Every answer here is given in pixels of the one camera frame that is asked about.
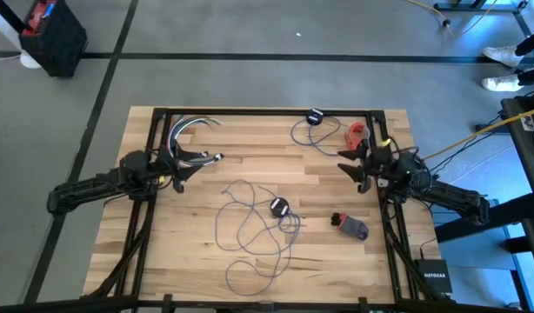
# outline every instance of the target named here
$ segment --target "white sneaker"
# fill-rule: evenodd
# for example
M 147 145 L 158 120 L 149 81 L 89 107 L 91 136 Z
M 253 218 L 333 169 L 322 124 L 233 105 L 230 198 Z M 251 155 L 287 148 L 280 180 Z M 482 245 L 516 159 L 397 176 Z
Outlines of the white sneaker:
M 516 46 L 502 48 L 486 47 L 484 48 L 483 53 L 484 56 L 490 58 L 491 60 L 495 60 L 510 67 L 516 67 L 524 58 L 524 56 L 519 57 L 514 53 L 516 49 Z
M 519 91 L 523 87 L 518 85 L 518 75 L 484 78 L 482 86 L 490 91 Z

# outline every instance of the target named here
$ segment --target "gray floor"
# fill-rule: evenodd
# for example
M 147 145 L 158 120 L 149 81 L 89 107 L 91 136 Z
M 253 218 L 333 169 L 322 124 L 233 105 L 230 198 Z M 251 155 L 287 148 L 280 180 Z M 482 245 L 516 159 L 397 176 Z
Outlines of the gray floor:
M 25 0 L 7 3 L 20 15 L 29 7 Z M 112 52 L 130 0 L 68 4 L 87 28 L 88 51 Z M 534 4 L 530 9 L 524 14 L 534 30 Z M 447 16 L 455 30 L 478 17 Z M 140 0 L 123 51 L 477 57 L 484 46 L 523 39 L 514 17 L 501 14 L 455 40 L 431 13 L 402 0 Z M 0 50 L 12 50 L 1 35 Z M 26 70 L 17 60 L 0 62 L 0 304 L 23 296 L 48 226 L 47 192 L 68 175 L 108 63 L 83 60 L 75 77 L 64 80 Z M 121 60 L 82 177 L 113 166 L 131 105 L 406 109 L 427 155 L 497 114 L 499 101 L 514 94 L 491 93 L 479 81 L 508 73 L 500 64 Z M 443 180 L 458 179 L 509 145 L 508 137 L 481 142 L 450 164 Z M 510 170 L 499 175 L 499 165 Z M 484 179 L 489 175 L 495 178 Z M 458 184 L 502 201 L 522 192 L 510 186 L 527 186 L 514 149 Z M 100 207 L 70 213 L 40 300 L 80 295 Z M 500 275 L 482 277 L 492 286 Z
M 470 267 L 449 267 L 452 285 L 452 299 L 483 306 L 504 307 L 509 303 L 518 302 L 517 292 L 509 281 L 508 270 L 476 269 Z

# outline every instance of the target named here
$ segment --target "red tape measure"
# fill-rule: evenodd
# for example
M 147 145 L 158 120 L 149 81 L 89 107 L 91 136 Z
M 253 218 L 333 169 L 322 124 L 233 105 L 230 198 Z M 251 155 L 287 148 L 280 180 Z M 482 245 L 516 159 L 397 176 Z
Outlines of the red tape measure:
M 364 133 L 365 125 L 363 123 L 354 123 L 348 130 L 344 133 L 344 141 L 346 142 L 346 148 L 348 150 L 355 150 L 356 147 L 360 144 L 362 139 L 366 136 L 359 137 L 357 133 Z

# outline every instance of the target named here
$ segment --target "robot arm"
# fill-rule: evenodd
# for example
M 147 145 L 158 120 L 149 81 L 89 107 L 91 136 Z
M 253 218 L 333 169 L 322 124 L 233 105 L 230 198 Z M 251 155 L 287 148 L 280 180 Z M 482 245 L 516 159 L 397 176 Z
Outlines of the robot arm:
M 184 192 L 183 182 L 200 170 L 203 165 L 183 167 L 181 162 L 206 157 L 207 152 L 184 151 L 175 143 L 171 154 L 165 147 L 156 153 L 154 162 L 150 155 L 138 150 L 120 160 L 117 168 L 108 173 L 74 183 L 63 183 L 50 192 L 47 211 L 51 214 L 64 214 L 73 211 L 80 204 L 104 199 L 109 196 L 127 194 L 131 200 L 147 201 L 159 187 L 159 178 L 170 176 L 172 187 L 178 193 Z M 214 162 L 224 156 L 218 154 Z
M 390 146 L 377 147 L 367 155 L 369 145 L 363 140 L 356 150 L 340 151 L 338 154 L 350 160 L 360 160 L 359 166 L 339 164 L 358 185 L 358 192 L 370 188 L 370 176 L 385 188 L 386 195 L 404 203 L 407 198 L 434 203 L 448 210 L 454 210 L 462 218 L 481 225 L 489 222 L 490 204 L 477 191 L 464 190 L 447 183 L 436 181 L 424 161 L 417 155 L 417 148 L 390 151 Z

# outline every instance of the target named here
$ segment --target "wooden tabletop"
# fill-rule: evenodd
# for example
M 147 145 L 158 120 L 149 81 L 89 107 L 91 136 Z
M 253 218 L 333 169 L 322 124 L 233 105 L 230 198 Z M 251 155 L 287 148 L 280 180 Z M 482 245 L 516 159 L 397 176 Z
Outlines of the wooden tabletop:
M 131 108 L 118 158 L 144 147 L 152 111 L 153 107 Z M 385 115 L 389 134 L 399 146 L 412 146 L 406 111 L 387 110 Z M 222 152 L 225 159 L 201 169 L 187 182 L 183 194 L 172 188 L 159 192 L 140 298 L 161 300 L 164 294 L 172 294 L 173 300 L 179 301 L 356 303 L 365 296 L 369 303 L 394 303 L 377 191 L 372 188 L 366 194 L 358 194 L 357 186 L 337 167 L 337 163 L 352 162 L 293 143 L 290 128 L 302 117 L 216 118 L 224 125 L 215 131 L 198 125 L 179 137 L 185 150 Z M 344 126 L 322 145 L 330 153 L 345 150 L 346 125 L 363 122 L 363 118 L 357 117 L 338 119 Z M 307 141 L 307 126 L 302 123 L 296 128 L 298 140 Z M 335 126 L 322 123 L 313 129 L 312 135 L 319 138 Z M 289 268 L 257 296 L 233 293 L 227 287 L 226 269 L 236 260 L 244 260 L 261 273 L 269 274 L 277 257 L 224 251 L 215 243 L 216 215 L 230 201 L 230 196 L 222 191 L 239 179 L 254 185 L 257 203 L 273 198 L 258 188 L 261 186 L 287 199 L 292 211 L 302 218 L 301 230 L 291 247 Z M 251 201 L 250 187 L 244 183 L 235 184 L 230 191 L 242 201 Z M 277 223 L 269 212 L 269 204 L 257 209 L 267 224 Z M 125 198 L 106 206 L 84 293 L 96 289 L 120 259 L 130 212 L 131 201 Z M 232 205 L 218 218 L 218 241 L 224 247 L 237 247 L 236 233 L 247 212 L 244 206 Z M 330 215 L 334 212 L 364 221 L 370 228 L 368 239 L 362 242 L 331 226 Z M 410 200 L 404 205 L 404 218 L 412 255 L 417 257 L 420 244 L 435 237 L 431 215 L 421 203 Z M 250 241 L 262 228 L 261 221 L 252 217 L 243 228 L 242 242 Z M 290 235 L 277 229 L 273 236 L 283 247 L 290 241 Z M 248 248 L 270 253 L 276 250 L 276 244 L 264 232 Z M 279 269 L 288 262 L 288 255 L 288 250 L 283 253 Z M 440 257 L 436 242 L 424 246 L 424 255 Z M 406 296 L 404 266 L 397 260 L 401 289 Z M 133 274 L 128 276 L 129 286 L 132 277 Z M 228 277 L 241 293 L 261 290 L 269 282 L 244 264 L 236 265 Z

